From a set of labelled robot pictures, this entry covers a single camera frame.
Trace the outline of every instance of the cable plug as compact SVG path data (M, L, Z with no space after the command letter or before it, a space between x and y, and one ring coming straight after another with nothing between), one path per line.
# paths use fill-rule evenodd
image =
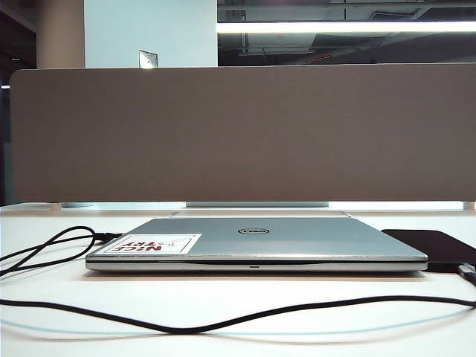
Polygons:
M93 237L95 240L100 240L101 242L111 242L113 239L122 235L122 233L94 233Z

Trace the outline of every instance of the black cable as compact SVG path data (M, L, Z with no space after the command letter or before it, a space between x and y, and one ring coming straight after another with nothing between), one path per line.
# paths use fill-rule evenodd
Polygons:
M86 235L86 236L79 236L79 237L73 237L73 238L67 238L67 239L61 239L57 240L57 238L61 237L63 234L66 234L70 231L74 230L87 230L91 234ZM26 258L20 260L18 263L16 263L14 266L5 269L1 271L0 276L11 273L13 271L18 271L18 270L25 270L28 268L36 268L40 266L50 266L53 264L57 263L62 263L65 261L73 260L80 255L83 255L86 253L94 244L96 240L104 240L104 241L109 241L111 239L114 239L116 237L119 237L121 234L111 234L111 233L96 233L94 230L92 230L89 227L86 226L75 226L71 227L68 229L65 229L64 231L59 232L57 235L54 237L50 238L47 242L41 244L41 245L36 245L31 248L23 249L22 251L17 251L16 253L8 254L5 257L0 258L0 261L5 260L9 257L15 257L18 254L25 253L27 251L33 251L30 253ZM71 241L74 239L82 239L82 238L87 238L91 237L91 243L88 245L86 249L81 251L79 254L75 254L72 257L60 259L60 260L54 260L50 262L45 262L45 263L39 263L39 264L31 264L29 266L23 266L22 264L27 262L29 259L34 257L36 254L38 254L42 249L49 245L57 244L59 242L67 242ZM476 286L476 269L469 265L465 264L460 266L459 268L459 274L467 279L470 283L472 283L474 286ZM285 307L280 307L277 309L270 309L262 312L256 312L254 314L250 315L245 315L241 316L238 318L232 318L230 320L226 321L221 321L217 322L215 324L208 324L204 326L199 326L199 327L168 327L168 326L162 326L158 324L152 324L150 322L146 321L140 321L140 320L135 320L133 318L125 318L123 316L117 316L117 315L112 315L108 314L105 312L98 312L90 309L84 309L81 307L76 307L76 306L69 306L69 305L64 305L61 303L49 303L49 302L42 302L42 301L18 301L18 300L7 300L7 299L0 299L0 305L5 305L5 306L23 306L23 307L41 307L41 308L46 308L46 309L55 309L55 310L61 310L61 311L66 311L66 312L73 312L76 314L81 314L81 315L87 315L87 316L92 316L95 318L102 318L104 320L109 320L109 321L115 321L115 322L120 322L122 324L128 324L128 325L133 325L137 327L143 327L146 329L151 329L154 331L159 331L159 332L166 332L166 333L171 333L171 334L196 334L196 333L201 333L201 332L207 332L211 331L214 329L221 329L224 327L229 327L235 324L241 324L243 322L247 321L252 321L256 320L258 318L265 318L268 316L273 316L273 315L279 315L279 314L284 314L287 312L295 312L295 311L302 311L302 310L309 310L309 309L327 309L331 307L341 307L341 306L350 306L350 305L360 305L363 303L378 303L378 302L385 302L385 301L420 301L420 302L431 302L431 303L452 303L452 304L457 304L457 305L463 305L463 306L470 306L472 308L476 307L476 301L470 301L470 300L461 300L461 299L454 299L450 297L433 297L433 296L414 296L414 295L385 295L385 296L374 296L374 297L360 297L356 299L349 299L349 300L340 300L340 301L329 301L329 302L323 302L323 303L305 303L305 304L300 304L300 305L294 305L294 306L285 306Z
M49 245L60 244L60 243L64 243L64 242L70 242L70 241L72 241L72 240L83 239L83 238L91 238L91 237L93 237L93 236L92 236L91 234L88 234L88 235L85 235L85 236L65 238L65 239L55 240L54 242L51 242ZM32 250L34 250L34 249L40 248L40 247L42 247L43 245L44 245L44 244L38 244L38 245L35 245L35 246L33 246L33 247L30 247L30 248L22 249L21 251L16 251L15 253L12 253L12 254L7 254L7 255L5 255L5 256L3 256L3 257L0 258L0 262L1 262L2 260L10 259L10 258L16 257L17 255L26 253L27 251L32 251Z
M42 307L46 309L62 310L67 312L73 312L80 315L92 316L94 318L102 318L104 320L121 322L122 324L143 327L145 329L152 329L154 331L166 332L166 333L171 333L176 335L186 335L186 334L196 334L196 333L207 332L213 329L222 329L224 327L229 327L231 325L241 324L243 322L256 320L258 318L265 318L268 316L285 314L287 312L295 312L295 311L310 310L310 309L327 309L330 307L360 305L363 303L378 303L383 301L424 301L424 302L430 302L430 303L453 303L457 305L470 306L473 308L476 307L476 301L453 299L449 297L387 295L387 296L373 296L373 297L366 297L366 298L361 297L358 299L349 299L349 300L340 300L340 301L329 301L324 303L305 303L301 305L280 307L277 309L256 312L254 314L245 315L238 318L232 318L230 320L217 322L215 324L199 326L199 327L169 327L169 326L152 324L146 321L135 320L133 318L125 318L123 316L107 314L105 312L98 312L98 311L94 311L90 309L83 309L76 306L63 305L61 303L0 299L0 305Z
M83 236L78 236L78 237L56 240L56 239L60 238L61 236L65 235L65 234L67 234L71 231L77 231L77 230L88 231L90 234L83 235ZM25 258L21 259L17 263L13 264L11 267L1 270L0 271L0 277L4 276L6 274L9 274L9 273L13 273L15 271L21 271L21 270L32 269L32 268L42 268L42 267L45 267L45 266L53 266L53 265L56 265L56 264L68 262L70 260L81 257L83 254L85 254L87 251L89 251L92 248L92 246L96 243L96 241L101 240L101 241L107 241L108 242L111 239L119 237L120 235L121 234L96 233L92 228L86 227L85 225L76 225L74 227L66 228L65 230L63 230L63 231L59 232L58 234L54 235L53 237L51 237L49 240L47 240L43 244L35 245L34 247L30 247L30 248L26 248L26 249L22 249L21 251L17 251L15 253L8 254L8 255L0 258L0 261L2 261L2 260L6 260L8 258L11 258L11 257L15 257L19 254L23 254L23 253L26 253L28 251L32 251L29 255L27 255ZM30 264L29 266L24 266L23 265L28 260L32 259L35 255L37 255L41 250L43 250L44 248L46 248L50 245L58 244L58 243L61 243L61 242L69 242L69 241L76 240L76 239L84 239L84 238L91 238L91 242L81 252L79 252L79 253L71 256L71 257L66 257L66 258L62 258L62 259L58 259L58 260L51 260L51 261L44 262L44 263Z

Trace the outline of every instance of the ceiling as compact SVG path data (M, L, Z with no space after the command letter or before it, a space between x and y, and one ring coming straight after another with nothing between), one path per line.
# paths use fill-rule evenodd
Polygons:
M476 1L218 0L219 22L451 20L476 20ZM476 61L467 33L219 34L218 44L219 65Z

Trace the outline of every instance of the dell logo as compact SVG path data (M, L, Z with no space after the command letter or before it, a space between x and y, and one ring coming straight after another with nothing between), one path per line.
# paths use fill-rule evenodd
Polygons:
M238 230L238 233L241 234L267 234L269 229L265 228L242 228Z

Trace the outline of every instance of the gray divider panel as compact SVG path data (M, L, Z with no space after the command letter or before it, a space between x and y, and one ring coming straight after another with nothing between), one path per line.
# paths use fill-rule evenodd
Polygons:
M476 199L476 64L19 71L29 202Z

